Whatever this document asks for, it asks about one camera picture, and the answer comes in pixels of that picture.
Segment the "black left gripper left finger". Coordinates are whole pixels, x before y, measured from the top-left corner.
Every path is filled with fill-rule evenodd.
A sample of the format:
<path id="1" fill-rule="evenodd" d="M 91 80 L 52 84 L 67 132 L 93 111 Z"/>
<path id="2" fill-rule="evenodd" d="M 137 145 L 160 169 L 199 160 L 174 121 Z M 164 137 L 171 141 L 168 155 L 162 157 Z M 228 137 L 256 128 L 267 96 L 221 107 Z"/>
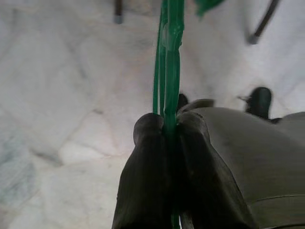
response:
<path id="1" fill-rule="evenodd" d="M 143 115 L 133 130 L 134 149 L 120 177 L 113 229 L 170 229 L 171 175 L 163 118 Z"/>

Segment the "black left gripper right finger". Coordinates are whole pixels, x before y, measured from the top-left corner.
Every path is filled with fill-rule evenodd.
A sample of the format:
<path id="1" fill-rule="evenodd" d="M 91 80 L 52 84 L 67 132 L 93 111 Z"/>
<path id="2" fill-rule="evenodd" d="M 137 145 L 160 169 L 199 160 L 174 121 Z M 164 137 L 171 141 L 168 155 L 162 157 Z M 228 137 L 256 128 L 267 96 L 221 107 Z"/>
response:
<path id="1" fill-rule="evenodd" d="M 255 229 L 253 216 L 203 117 L 178 115 L 181 214 L 184 229 Z"/>

